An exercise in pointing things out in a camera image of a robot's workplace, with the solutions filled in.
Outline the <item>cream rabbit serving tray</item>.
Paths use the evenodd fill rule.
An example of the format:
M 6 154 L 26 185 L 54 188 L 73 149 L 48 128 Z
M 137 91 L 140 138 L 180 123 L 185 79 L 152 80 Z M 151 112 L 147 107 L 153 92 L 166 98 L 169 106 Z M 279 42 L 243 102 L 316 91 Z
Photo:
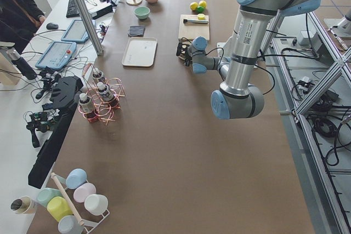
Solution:
M 151 67 L 154 64 L 157 39 L 131 37 L 126 45 L 121 63 L 126 67 Z

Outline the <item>yellow lemon left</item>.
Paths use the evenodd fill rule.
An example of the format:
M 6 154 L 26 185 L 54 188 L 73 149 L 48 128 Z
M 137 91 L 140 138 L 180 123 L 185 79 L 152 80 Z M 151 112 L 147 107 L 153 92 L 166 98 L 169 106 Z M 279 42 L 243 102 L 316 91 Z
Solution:
M 190 9 L 192 11 L 195 11 L 198 6 L 199 6 L 199 4 L 197 2 L 190 3 Z

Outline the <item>yellow lemon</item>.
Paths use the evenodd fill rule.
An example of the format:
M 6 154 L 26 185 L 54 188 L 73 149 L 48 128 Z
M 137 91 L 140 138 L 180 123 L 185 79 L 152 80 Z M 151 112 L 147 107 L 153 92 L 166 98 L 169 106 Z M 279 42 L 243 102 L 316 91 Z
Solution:
M 204 0 L 199 1 L 199 6 L 206 8 L 207 7 L 207 2 Z
M 190 3 L 190 9 L 192 11 L 195 11 L 198 6 L 199 6 L 199 4 L 197 2 Z

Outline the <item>yellow lemon right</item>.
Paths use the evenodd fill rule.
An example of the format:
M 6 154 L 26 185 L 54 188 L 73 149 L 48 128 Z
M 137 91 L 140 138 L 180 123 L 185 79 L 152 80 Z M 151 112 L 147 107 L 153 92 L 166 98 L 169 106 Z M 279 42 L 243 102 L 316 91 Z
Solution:
M 199 6 L 206 8 L 207 7 L 207 2 L 204 0 L 199 1 Z

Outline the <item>green lime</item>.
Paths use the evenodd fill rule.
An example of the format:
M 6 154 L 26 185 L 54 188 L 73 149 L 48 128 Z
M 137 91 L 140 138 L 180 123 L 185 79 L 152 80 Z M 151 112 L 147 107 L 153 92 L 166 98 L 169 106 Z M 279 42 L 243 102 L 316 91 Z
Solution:
M 197 6 L 195 11 L 198 13 L 198 14 L 201 14 L 205 11 L 205 8 L 203 6 Z

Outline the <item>mint green bowl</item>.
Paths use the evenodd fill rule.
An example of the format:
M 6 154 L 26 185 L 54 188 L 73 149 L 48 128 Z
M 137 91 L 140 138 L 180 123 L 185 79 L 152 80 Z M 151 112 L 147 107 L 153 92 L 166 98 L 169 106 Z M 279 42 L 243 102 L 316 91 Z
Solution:
M 150 9 L 148 7 L 137 7 L 134 10 L 134 15 L 139 20 L 147 19 L 150 15 Z

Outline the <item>halved lime on board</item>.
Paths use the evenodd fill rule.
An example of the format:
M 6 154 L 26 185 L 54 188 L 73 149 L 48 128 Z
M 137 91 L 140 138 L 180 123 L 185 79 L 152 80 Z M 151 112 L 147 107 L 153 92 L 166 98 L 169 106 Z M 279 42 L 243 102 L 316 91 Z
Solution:
M 198 19 L 198 20 L 201 20 L 201 21 L 202 21 L 202 20 L 206 20 L 206 16 L 205 16 L 204 14 L 201 14 L 201 13 L 200 13 L 200 14 L 197 15 L 197 19 Z

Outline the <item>wooden cutting board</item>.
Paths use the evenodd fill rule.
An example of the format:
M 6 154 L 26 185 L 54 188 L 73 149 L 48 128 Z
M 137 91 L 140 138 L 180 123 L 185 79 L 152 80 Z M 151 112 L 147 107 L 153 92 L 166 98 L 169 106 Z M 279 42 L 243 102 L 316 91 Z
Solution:
M 208 15 L 205 15 L 205 18 L 201 21 L 208 21 L 207 24 L 198 24 L 198 23 L 183 23 L 183 20 L 197 20 L 197 15 L 187 15 L 181 14 L 180 15 L 180 22 L 179 22 L 179 32 L 178 32 L 178 39 L 181 40 L 182 38 L 187 38 L 188 40 L 192 41 L 194 38 L 198 36 L 204 37 L 207 42 L 210 41 L 210 19 Z

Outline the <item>folded grey cloth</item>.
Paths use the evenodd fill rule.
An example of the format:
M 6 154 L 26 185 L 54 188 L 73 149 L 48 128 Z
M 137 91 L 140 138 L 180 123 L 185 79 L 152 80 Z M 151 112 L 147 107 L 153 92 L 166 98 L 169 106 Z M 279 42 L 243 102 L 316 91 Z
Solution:
M 130 26 L 128 30 L 128 35 L 130 37 L 143 37 L 145 32 L 145 26 Z

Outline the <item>black keyboard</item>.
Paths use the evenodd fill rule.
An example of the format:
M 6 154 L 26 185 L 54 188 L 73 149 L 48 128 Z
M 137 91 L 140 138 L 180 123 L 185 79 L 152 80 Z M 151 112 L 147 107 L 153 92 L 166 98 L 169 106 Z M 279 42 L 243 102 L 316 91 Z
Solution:
M 79 17 L 80 13 L 75 0 L 69 0 L 66 10 L 66 18 L 76 18 Z

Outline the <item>blue teach pendant far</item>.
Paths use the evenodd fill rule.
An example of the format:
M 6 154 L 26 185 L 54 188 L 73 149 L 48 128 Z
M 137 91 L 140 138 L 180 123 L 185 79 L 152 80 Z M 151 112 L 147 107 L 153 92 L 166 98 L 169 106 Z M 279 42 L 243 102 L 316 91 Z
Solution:
M 88 40 L 88 33 L 84 27 L 84 23 L 80 19 L 72 20 L 68 28 L 65 30 L 61 41 L 75 42 L 83 44 Z

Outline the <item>blue teach pendant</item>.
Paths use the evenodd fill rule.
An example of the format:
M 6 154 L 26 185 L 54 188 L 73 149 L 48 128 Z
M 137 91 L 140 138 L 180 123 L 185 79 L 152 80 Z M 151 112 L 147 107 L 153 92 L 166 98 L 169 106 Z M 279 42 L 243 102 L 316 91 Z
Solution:
M 84 23 L 80 19 L 72 20 L 68 28 L 65 30 L 61 41 L 75 42 L 83 44 L 88 40 L 88 33 L 84 27 Z
M 50 44 L 35 66 L 39 69 L 46 67 L 60 70 L 67 65 L 76 51 L 75 42 L 54 41 Z

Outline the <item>tea bottle back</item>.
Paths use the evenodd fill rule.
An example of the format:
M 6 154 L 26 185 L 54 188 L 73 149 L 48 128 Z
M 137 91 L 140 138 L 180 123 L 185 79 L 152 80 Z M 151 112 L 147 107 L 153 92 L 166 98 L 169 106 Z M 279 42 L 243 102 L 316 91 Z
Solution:
M 99 82 L 102 82 L 103 84 L 106 83 L 105 75 L 101 70 L 94 69 L 92 76 L 93 76 L 93 82 L 96 87 L 98 86 Z

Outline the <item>tea bottle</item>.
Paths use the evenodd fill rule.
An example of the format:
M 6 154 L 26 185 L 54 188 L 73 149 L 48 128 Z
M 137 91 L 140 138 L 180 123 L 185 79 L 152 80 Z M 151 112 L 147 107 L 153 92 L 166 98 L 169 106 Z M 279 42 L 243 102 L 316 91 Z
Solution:
M 103 102 L 107 103 L 112 109 L 120 106 L 118 97 L 111 91 L 108 84 L 99 82 L 97 88 Z
M 94 102 L 86 93 L 81 93 L 79 95 L 79 105 L 81 112 L 89 122 L 92 123 L 98 120 Z
M 96 87 L 98 86 L 99 82 L 102 82 L 103 84 L 106 83 L 105 75 L 101 70 L 94 69 L 92 76 L 93 76 L 93 82 Z

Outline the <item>black computer mouse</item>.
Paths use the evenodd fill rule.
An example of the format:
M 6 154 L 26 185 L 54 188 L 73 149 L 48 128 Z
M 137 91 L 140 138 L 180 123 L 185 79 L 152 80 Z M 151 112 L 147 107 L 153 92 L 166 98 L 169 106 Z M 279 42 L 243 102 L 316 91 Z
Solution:
M 46 29 L 48 30 L 57 30 L 58 28 L 59 28 L 59 25 L 53 22 L 49 22 L 46 24 Z

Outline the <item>tea bottle middle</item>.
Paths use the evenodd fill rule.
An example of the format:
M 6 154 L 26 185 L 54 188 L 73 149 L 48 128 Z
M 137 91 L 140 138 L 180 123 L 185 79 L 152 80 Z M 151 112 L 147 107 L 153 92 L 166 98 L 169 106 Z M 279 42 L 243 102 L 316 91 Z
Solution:
M 111 91 L 108 84 L 99 82 L 97 88 L 103 102 L 107 103 L 112 109 L 120 106 L 118 97 Z

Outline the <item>blue teach pendant near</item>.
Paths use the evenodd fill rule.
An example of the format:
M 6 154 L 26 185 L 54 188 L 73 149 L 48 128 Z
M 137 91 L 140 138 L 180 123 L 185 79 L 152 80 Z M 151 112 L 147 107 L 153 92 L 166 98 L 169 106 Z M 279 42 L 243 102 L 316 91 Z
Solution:
M 67 65 L 76 51 L 75 42 L 54 41 L 50 44 L 35 66 L 39 69 L 46 67 L 60 70 Z

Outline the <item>tea bottle front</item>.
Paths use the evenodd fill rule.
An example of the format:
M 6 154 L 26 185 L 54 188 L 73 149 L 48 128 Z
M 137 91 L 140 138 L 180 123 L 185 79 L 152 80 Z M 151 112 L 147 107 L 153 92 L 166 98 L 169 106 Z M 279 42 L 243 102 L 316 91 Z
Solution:
M 86 93 L 81 93 L 79 95 L 79 105 L 81 112 L 89 122 L 92 123 L 98 120 L 94 102 Z

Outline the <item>person in dark jacket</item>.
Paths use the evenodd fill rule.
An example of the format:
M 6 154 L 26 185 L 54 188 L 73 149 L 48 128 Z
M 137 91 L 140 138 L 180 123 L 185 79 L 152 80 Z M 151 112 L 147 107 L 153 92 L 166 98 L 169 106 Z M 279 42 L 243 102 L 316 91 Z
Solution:
M 22 53 L 45 19 L 34 0 L 1 0 L 1 41 Z

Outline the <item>black water bottle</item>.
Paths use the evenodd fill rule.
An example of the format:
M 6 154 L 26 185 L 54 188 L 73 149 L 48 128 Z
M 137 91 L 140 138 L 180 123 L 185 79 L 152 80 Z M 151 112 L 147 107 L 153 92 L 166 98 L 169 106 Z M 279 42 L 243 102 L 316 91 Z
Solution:
M 8 49 L 6 53 L 24 77 L 28 80 L 34 80 L 37 77 L 37 73 L 14 48 Z

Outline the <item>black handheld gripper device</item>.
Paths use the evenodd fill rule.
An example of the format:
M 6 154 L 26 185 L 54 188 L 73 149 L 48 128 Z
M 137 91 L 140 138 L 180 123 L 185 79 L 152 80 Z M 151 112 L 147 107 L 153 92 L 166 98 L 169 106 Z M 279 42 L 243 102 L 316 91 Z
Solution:
M 27 122 L 26 129 L 31 132 L 31 140 L 34 148 L 40 147 L 36 131 L 45 133 L 53 131 L 60 119 L 59 115 L 53 116 L 48 112 L 36 112 L 30 114 L 31 121 Z

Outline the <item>light blue cup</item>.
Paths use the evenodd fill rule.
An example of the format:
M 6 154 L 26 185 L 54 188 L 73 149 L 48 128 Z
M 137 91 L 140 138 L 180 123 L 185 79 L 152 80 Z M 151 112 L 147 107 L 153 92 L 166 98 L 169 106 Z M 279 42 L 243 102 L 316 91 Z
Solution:
M 87 173 L 81 168 L 72 170 L 66 178 L 66 186 L 68 189 L 77 189 L 79 186 L 87 182 Z

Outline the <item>pink cup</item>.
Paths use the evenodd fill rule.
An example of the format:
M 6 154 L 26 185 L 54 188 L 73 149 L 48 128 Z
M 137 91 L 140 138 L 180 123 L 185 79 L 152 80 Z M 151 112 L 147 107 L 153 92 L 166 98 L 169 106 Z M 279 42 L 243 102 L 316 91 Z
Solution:
M 92 194 L 96 194 L 96 187 L 94 184 L 86 182 L 75 189 L 73 198 L 78 203 L 84 203 L 86 198 Z

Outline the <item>white cup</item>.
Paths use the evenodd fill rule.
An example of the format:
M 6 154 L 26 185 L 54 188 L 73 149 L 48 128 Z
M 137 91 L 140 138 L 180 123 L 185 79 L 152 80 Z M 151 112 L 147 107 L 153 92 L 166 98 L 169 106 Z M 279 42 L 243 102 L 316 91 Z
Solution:
M 108 198 L 100 194 L 91 194 L 85 199 L 84 207 L 92 215 L 102 215 L 108 208 Z

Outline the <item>mint green cup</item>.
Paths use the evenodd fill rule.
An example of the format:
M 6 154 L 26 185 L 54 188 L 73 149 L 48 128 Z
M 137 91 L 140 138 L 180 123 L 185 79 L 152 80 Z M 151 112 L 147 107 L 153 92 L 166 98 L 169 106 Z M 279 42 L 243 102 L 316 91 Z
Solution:
M 48 203 L 54 198 L 54 197 L 62 197 L 61 192 L 58 189 L 53 189 L 53 188 L 43 188 L 39 191 L 36 201 L 43 207 L 47 207 Z

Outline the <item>yellow cup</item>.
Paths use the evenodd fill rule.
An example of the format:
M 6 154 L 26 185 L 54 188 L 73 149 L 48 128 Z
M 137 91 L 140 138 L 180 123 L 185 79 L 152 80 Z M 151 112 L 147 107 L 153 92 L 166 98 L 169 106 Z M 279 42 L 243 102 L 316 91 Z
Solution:
M 49 201 L 47 211 L 57 222 L 63 217 L 73 214 L 67 201 L 60 196 L 56 196 Z

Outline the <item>white cup rack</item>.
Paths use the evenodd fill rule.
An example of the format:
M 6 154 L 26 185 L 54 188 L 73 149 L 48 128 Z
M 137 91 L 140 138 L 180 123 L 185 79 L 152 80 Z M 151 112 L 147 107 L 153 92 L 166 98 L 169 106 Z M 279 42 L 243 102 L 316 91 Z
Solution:
M 66 186 L 66 178 L 62 177 L 54 172 L 50 175 L 51 179 L 56 184 L 57 189 L 61 192 L 62 197 L 67 201 L 73 216 L 76 218 L 79 225 L 84 227 L 82 233 L 96 233 L 96 229 L 100 226 L 110 215 L 110 211 L 107 210 L 102 215 L 92 215 L 85 207 L 84 203 L 78 203 L 73 198 L 75 191 L 68 189 Z

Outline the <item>grey blue cup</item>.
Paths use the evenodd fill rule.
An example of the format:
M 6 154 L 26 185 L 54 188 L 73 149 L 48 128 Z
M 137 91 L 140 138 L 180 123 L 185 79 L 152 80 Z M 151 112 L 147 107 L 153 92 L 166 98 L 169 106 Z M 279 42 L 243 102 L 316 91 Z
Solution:
M 58 231 L 62 234 L 81 234 L 83 229 L 73 215 L 64 216 L 58 223 Z

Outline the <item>aluminium frame post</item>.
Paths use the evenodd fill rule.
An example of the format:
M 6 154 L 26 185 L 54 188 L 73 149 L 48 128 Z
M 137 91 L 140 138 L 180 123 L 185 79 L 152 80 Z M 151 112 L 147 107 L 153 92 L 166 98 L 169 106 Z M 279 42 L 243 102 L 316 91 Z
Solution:
M 88 37 L 90 38 L 90 41 L 97 53 L 97 55 L 102 55 L 103 54 L 103 47 L 101 45 L 101 42 L 98 38 L 98 35 L 95 31 L 95 27 L 93 25 L 91 16 L 88 12 L 88 9 L 86 7 L 86 4 L 84 0 L 75 0 L 76 5 L 78 7 L 78 11 L 80 13 L 81 19 L 83 21 L 84 27 L 88 33 Z

